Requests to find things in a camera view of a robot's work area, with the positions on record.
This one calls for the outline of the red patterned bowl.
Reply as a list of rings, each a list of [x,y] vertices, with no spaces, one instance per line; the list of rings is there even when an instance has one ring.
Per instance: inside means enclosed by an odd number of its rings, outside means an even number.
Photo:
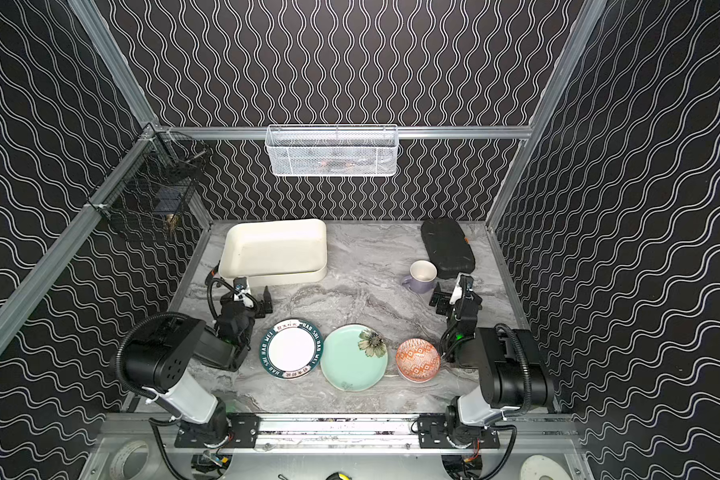
[[[425,383],[434,379],[439,372],[441,356],[430,342],[412,338],[397,348],[395,362],[403,378],[414,383]]]

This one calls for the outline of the cream plastic bin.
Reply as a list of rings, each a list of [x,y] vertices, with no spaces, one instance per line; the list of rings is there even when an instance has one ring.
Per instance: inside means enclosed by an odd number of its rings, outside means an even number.
[[[218,266],[220,277],[245,277],[252,288],[319,282],[327,271],[327,226],[319,219],[237,224]]]

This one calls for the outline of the mint green flower plate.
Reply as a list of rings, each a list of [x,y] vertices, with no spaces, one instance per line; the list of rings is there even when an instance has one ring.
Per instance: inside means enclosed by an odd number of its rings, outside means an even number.
[[[360,392],[383,378],[388,360],[387,344],[380,333],[361,324],[350,324],[328,335],[320,367],[334,388]]]

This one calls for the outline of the white plate green rim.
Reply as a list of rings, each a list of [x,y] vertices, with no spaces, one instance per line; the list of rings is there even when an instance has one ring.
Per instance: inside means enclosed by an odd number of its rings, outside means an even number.
[[[314,371],[323,354],[323,335],[312,323],[289,318],[263,336],[258,356],[264,370],[279,379],[296,379]]]

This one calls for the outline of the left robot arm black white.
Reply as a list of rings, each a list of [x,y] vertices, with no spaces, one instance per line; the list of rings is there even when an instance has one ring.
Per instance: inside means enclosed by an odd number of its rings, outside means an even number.
[[[157,429],[176,423],[179,446],[221,447],[234,438],[225,402],[205,390],[188,365],[196,359],[217,370],[239,370],[251,351],[256,321],[274,310],[269,288],[256,297],[248,277],[227,281],[214,267],[204,284],[210,322],[176,311],[157,313],[128,331],[112,358],[126,390],[170,414],[152,423]]]

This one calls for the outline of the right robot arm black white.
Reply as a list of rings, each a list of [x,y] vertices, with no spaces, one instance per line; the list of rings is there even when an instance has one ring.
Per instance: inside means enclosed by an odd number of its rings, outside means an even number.
[[[446,319],[438,343],[441,361],[478,374],[477,386],[455,397],[446,412],[423,424],[421,442],[446,441],[455,448],[498,446],[496,424],[534,409],[554,406],[554,382],[527,329],[504,323],[481,326],[483,299],[472,276],[460,273],[452,292],[436,286],[429,305]]]

